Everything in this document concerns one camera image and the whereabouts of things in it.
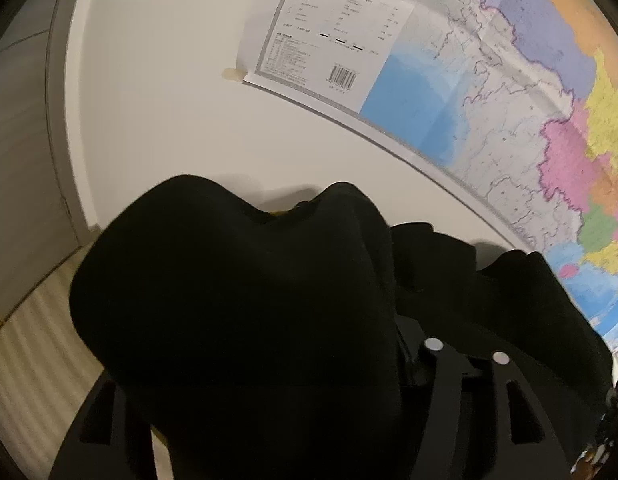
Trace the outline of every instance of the black fabric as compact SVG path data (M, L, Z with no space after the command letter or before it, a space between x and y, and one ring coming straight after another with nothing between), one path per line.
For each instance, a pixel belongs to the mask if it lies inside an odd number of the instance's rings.
M570 461L611 385L610 353L539 254L476 272L471 246L389 228L345 183L274 216L168 180L101 234L70 306L140 414L209 478L399 478L395 312L461 352L509 353Z

